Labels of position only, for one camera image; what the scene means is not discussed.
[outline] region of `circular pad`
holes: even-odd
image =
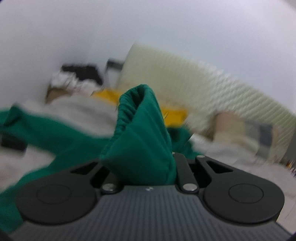
[[[278,217],[284,205],[284,194],[266,179],[236,171],[215,175],[205,189],[204,201],[223,219],[257,224]]]
[[[239,203],[255,203],[261,200],[263,191],[252,184],[237,184],[229,189],[229,196]]]
[[[96,192],[83,176],[61,173],[21,188],[16,206],[23,219],[57,225],[77,220],[92,210]]]

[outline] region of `white blanket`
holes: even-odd
[[[62,97],[48,105],[26,101],[20,106],[29,113],[48,116],[92,136],[111,137],[117,120],[114,106],[78,95]],[[53,154],[30,145],[25,153],[0,148],[0,191],[24,174],[49,165],[54,158]]]

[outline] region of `bed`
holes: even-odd
[[[188,111],[184,124],[193,133],[190,142],[194,150],[277,184],[285,195],[278,223],[291,233],[296,231],[296,179],[280,164],[295,132],[296,117],[289,110],[213,66],[147,46],[133,45],[124,64],[115,66],[123,67],[118,90],[124,92],[148,84],[160,105]],[[64,94],[49,104],[27,101],[21,106],[35,115],[61,120],[88,135],[113,135],[116,106],[97,98]],[[215,116],[225,110],[278,127],[272,158],[265,160],[239,145],[213,141]],[[51,153],[34,146],[29,146],[24,154],[2,149],[0,188],[4,190],[25,173],[46,166],[53,159]]]

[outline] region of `black object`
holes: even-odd
[[[13,240],[0,229],[0,241],[13,241]]]
[[[180,190],[184,193],[198,193],[200,188],[185,156],[175,153],[174,158],[177,167],[177,185]]]
[[[105,72],[107,72],[109,69],[115,69],[118,71],[121,71],[124,65],[124,61],[118,61],[115,59],[108,59],[106,63]]]
[[[32,222],[57,225],[77,220],[91,211],[97,202],[91,184],[96,179],[96,185],[100,186],[108,174],[102,165],[91,163],[96,165],[88,173],[79,174],[84,165],[25,185],[15,201],[21,216]]]
[[[278,186],[206,156],[190,160],[176,153],[174,158],[175,186],[123,185],[99,160],[32,181],[16,199],[25,222],[11,237],[15,241],[290,238],[275,223],[284,204]]]
[[[287,241],[296,241],[296,233],[294,233]]]
[[[277,185],[206,156],[196,157],[196,162],[211,177],[203,199],[214,214],[241,224],[277,220],[284,205]]]
[[[19,151],[25,151],[28,146],[25,141],[6,133],[0,133],[0,145]]]
[[[103,84],[98,70],[95,65],[62,65],[61,70],[64,72],[74,72],[79,80],[92,79],[99,85]]]

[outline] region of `grooved gray surface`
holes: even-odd
[[[290,236],[276,223],[240,227],[208,213],[198,197],[174,186],[125,186],[105,195],[92,212],[73,223],[41,226],[25,222],[15,241],[282,241]]]

